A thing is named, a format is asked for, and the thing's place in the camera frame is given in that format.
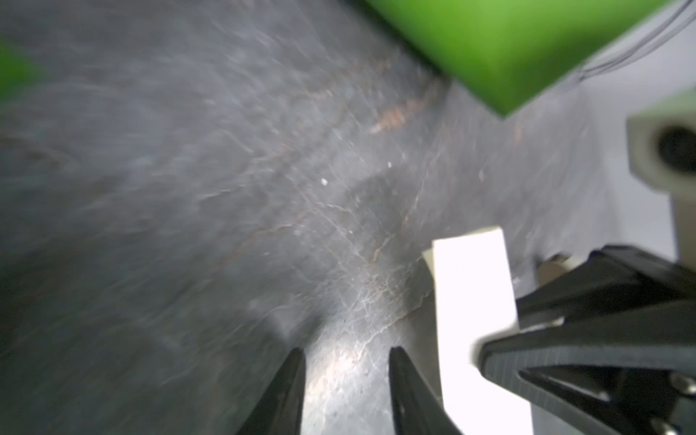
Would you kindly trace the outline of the beige stapler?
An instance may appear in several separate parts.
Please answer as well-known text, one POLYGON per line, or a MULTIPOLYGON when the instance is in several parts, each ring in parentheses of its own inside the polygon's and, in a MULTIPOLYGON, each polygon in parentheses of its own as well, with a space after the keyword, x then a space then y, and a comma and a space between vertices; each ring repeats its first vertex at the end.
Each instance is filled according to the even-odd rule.
POLYGON ((670 196, 678 261, 695 269, 695 90, 673 94, 626 120, 629 168, 670 196))

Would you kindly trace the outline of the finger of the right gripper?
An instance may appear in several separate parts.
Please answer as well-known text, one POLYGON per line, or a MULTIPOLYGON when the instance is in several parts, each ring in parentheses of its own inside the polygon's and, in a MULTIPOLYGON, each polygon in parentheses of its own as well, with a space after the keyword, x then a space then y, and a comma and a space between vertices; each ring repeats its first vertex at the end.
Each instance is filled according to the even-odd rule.
POLYGON ((544 277, 560 266, 545 262, 538 270, 538 289, 518 299, 523 329, 695 297, 693 271, 635 246, 604 246, 579 265, 544 277))
POLYGON ((585 434, 695 431, 692 300, 489 342, 478 367, 585 434))

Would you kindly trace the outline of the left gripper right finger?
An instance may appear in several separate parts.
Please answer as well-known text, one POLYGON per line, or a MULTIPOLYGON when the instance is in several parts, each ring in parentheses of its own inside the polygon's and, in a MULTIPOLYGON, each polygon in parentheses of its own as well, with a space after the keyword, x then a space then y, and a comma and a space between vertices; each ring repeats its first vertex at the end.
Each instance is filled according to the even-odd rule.
POLYGON ((402 347, 390 349, 389 384, 396 434, 461 435, 402 347))

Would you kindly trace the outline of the green bag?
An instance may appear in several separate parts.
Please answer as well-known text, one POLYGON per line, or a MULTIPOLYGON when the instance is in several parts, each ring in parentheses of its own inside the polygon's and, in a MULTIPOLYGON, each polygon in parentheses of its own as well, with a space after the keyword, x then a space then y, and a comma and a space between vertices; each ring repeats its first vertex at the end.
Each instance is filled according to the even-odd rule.
POLYGON ((1 40, 0 52, 0 98, 1 103, 5 103, 39 82, 44 75, 34 63, 4 39, 1 40))
POLYGON ((433 65, 507 116, 664 7, 663 1, 371 1, 433 65))

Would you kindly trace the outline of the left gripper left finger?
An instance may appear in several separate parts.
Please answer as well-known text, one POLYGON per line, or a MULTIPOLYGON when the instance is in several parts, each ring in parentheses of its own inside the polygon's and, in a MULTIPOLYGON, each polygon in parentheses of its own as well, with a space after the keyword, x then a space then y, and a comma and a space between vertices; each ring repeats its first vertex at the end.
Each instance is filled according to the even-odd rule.
POLYGON ((300 434, 305 391, 306 356, 294 348, 237 435, 300 434))

